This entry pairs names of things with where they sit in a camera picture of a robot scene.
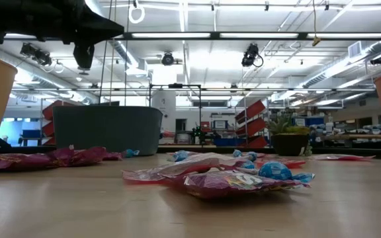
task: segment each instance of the gray bin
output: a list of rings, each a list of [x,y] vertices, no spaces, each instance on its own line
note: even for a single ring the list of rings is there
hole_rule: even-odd
[[[57,148],[103,146],[109,152],[157,152],[163,114],[146,106],[55,106]]]

